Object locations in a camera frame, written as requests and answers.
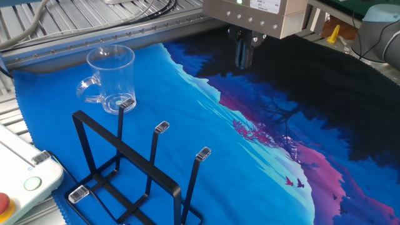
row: black metal rack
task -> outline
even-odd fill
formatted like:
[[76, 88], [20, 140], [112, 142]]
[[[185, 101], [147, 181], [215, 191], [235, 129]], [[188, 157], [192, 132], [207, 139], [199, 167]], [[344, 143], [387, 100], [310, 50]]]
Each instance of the black metal rack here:
[[[123, 102], [119, 108], [119, 119], [118, 119], [118, 132], [117, 137], [111, 134], [107, 129], [98, 124], [95, 120], [90, 118], [87, 114], [82, 111], [77, 111], [72, 114], [72, 119], [75, 124], [79, 140], [86, 158], [87, 165], [89, 166], [90, 175], [86, 176], [83, 180], [79, 181], [70, 190], [64, 194], [64, 198], [67, 203], [74, 209], [74, 211], [83, 219], [87, 224], [91, 224], [86, 217], [80, 212], [76, 207], [76, 203], [88, 194], [94, 196], [94, 198], [100, 203], [100, 205], [106, 210], [110, 217], [118, 224], [123, 223], [130, 215], [137, 217], [143, 224], [152, 225], [155, 224], [150, 218], [148, 218], [141, 210], [140, 206], [145, 202], [145, 200], [150, 196], [151, 193], [151, 183], [154, 181], [160, 187], [162, 187], [168, 194], [173, 197], [173, 208], [174, 208], [174, 225], [185, 224], [188, 212], [192, 212], [199, 220], [203, 223], [203, 215], [197, 210], [195, 210], [191, 205], [191, 198], [193, 195], [194, 185], [196, 183], [196, 178], [198, 175], [200, 163], [204, 161], [211, 153], [211, 150], [207, 147], [203, 148], [199, 154], [196, 155], [194, 160], [192, 173], [189, 181], [189, 187], [187, 189], [186, 200], [181, 197], [181, 188], [173, 179], [168, 175], [163, 173], [155, 165], [156, 149], [158, 143], [158, 136], [163, 133], [168, 127], [168, 122], [164, 121], [156, 127], [152, 137], [151, 154], [150, 160], [145, 159], [135, 150], [130, 148], [127, 144], [122, 142], [122, 131], [123, 131], [123, 115], [124, 109], [131, 105], [133, 100], [129, 99]], [[92, 155], [91, 148], [89, 146], [89, 141], [86, 136], [86, 132], [83, 124], [92, 129], [94, 132], [99, 134], [107, 142], [113, 145], [117, 151], [116, 155], [112, 157], [109, 161], [103, 165], [96, 167]], [[145, 193], [134, 203], [128, 200], [124, 195], [122, 195], [111, 183], [110, 180], [118, 174], [120, 170], [120, 160], [121, 158], [126, 158], [130, 163], [141, 170], [145, 175], [147, 175], [146, 191]], [[110, 172], [107, 176], [103, 176], [101, 173], [116, 163], [115, 169]], [[91, 180], [97, 181], [93, 187], [89, 187], [87, 183]], [[109, 194], [111, 194], [118, 202], [120, 202], [126, 211], [119, 218], [115, 218], [109, 209], [104, 205], [101, 199], [97, 196], [96, 191], [100, 188], [104, 188]]]

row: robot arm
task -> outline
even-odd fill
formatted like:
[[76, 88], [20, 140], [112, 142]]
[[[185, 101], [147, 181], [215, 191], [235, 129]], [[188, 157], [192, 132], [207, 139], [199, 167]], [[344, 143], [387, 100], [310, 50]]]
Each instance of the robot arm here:
[[303, 28], [308, 0], [204, 0], [204, 14], [230, 24], [236, 66], [251, 66], [253, 49], [267, 36], [282, 39]]

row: green button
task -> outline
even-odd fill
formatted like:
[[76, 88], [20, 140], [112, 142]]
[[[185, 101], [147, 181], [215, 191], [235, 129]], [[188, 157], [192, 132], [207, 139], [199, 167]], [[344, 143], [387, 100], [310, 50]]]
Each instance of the green button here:
[[40, 187], [42, 180], [38, 177], [31, 177], [27, 179], [24, 183], [24, 188], [27, 191], [33, 191]]

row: metal box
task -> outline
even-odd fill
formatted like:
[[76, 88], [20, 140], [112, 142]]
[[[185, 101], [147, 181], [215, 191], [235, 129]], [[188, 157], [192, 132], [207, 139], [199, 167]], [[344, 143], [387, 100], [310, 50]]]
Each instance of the metal box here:
[[0, 7], [15, 6], [18, 4], [35, 3], [41, 0], [0, 0]]
[[204, 0], [203, 13], [275, 38], [303, 28], [308, 0]]

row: white device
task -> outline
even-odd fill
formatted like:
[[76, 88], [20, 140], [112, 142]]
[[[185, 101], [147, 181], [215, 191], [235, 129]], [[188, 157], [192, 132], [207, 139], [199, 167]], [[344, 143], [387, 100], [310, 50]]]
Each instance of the white device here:
[[[63, 181], [62, 167], [49, 157], [48, 152], [44, 153], [48, 157], [38, 157], [43, 154], [40, 150], [0, 125], [1, 225], [14, 224]], [[32, 160], [34, 157], [43, 160], [38, 163]]]

